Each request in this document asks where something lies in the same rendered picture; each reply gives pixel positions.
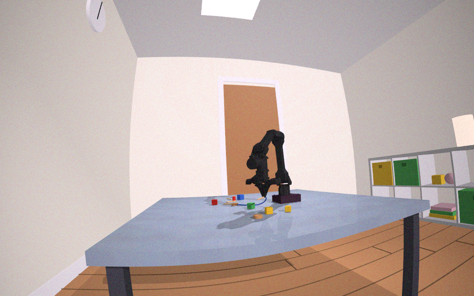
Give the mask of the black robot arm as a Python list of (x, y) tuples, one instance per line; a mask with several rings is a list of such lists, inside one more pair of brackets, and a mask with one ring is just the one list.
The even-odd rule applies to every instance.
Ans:
[[(275, 173), (276, 178), (281, 179), (281, 183), (288, 183), (288, 184), (277, 184), (279, 185), (279, 195), (290, 195), (290, 185), (292, 185), (291, 178), (288, 176), (288, 171), (285, 169), (284, 163), (284, 154), (283, 154), (283, 144), (285, 135), (280, 131), (267, 130), (265, 136), (261, 140), (261, 142), (256, 143), (253, 146), (251, 156), (247, 161), (247, 166), (250, 170), (255, 169), (263, 169), (267, 167), (267, 159), (266, 156), (269, 148), (268, 145), (270, 142), (273, 143), (275, 146), (275, 153), (278, 165), (278, 171)], [(256, 172), (256, 175), (252, 177), (253, 184), (260, 184), (263, 180), (267, 180), (266, 174), (264, 171), (261, 173)]]

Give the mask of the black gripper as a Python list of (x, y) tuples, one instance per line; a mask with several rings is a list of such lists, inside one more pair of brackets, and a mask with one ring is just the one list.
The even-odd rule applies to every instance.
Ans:
[[(267, 180), (263, 180), (262, 183), (260, 183), (260, 184), (258, 184), (258, 183), (255, 184), (255, 187), (257, 187), (257, 188), (260, 190), (261, 196), (262, 196), (262, 197), (266, 197), (270, 185), (272, 185), (272, 184), (280, 184), (280, 183), (281, 183), (281, 179), (280, 179), (280, 178), (272, 178), (272, 179), (270, 179), (270, 177), (268, 177), (268, 171), (269, 171), (269, 170), (268, 170), (267, 167), (265, 167), (265, 168), (263, 168), (263, 169), (257, 169), (257, 171), (258, 171), (258, 173), (261, 173), (261, 171), (264, 171), (265, 174), (266, 174)], [(256, 171), (256, 172), (257, 172), (257, 171)], [(269, 179), (270, 179), (270, 180), (269, 180)], [(252, 181), (251, 178), (249, 178), (249, 179), (247, 179), (247, 180), (245, 181), (245, 183), (246, 183), (246, 184), (252, 184), (253, 181)]]

